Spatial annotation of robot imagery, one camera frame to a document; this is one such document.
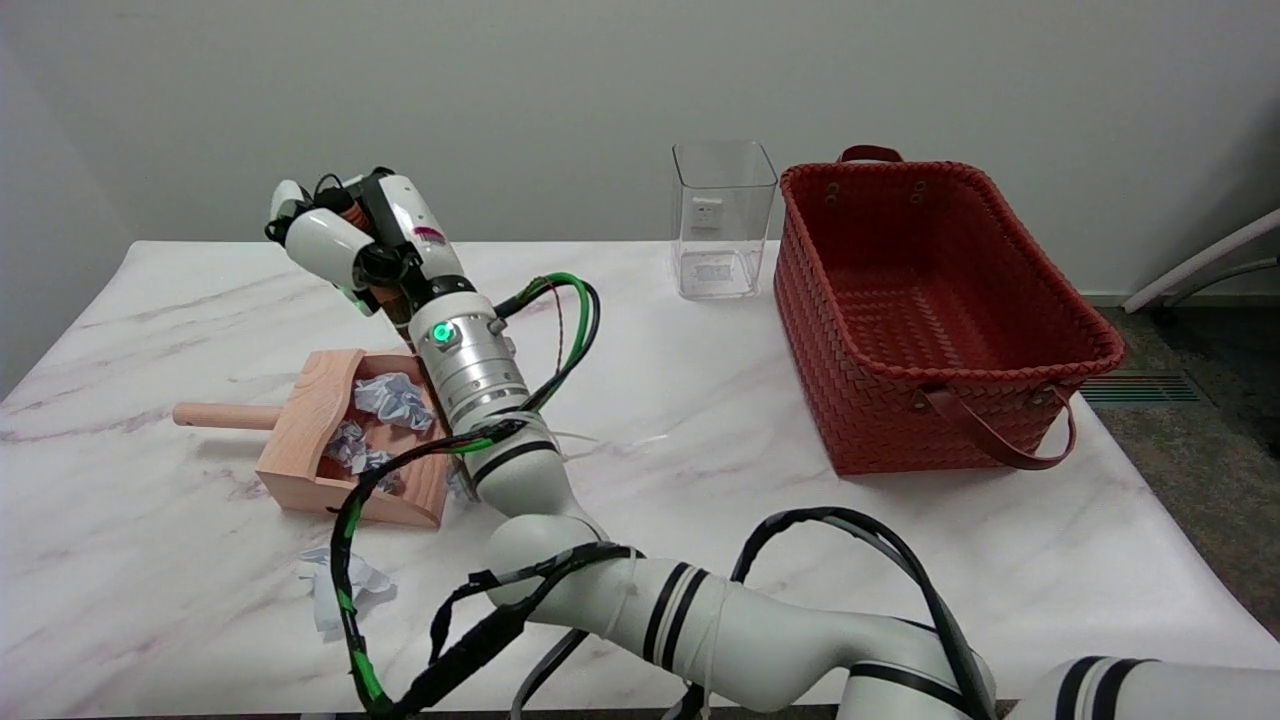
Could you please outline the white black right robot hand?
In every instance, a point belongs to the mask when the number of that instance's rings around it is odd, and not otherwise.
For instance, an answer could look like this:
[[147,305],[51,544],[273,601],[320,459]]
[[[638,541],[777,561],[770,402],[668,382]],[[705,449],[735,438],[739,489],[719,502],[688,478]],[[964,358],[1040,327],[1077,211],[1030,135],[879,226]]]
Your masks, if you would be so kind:
[[285,179],[271,196],[265,237],[364,315],[404,325],[426,304],[474,283],[413,182],[385,167],[307,191]]

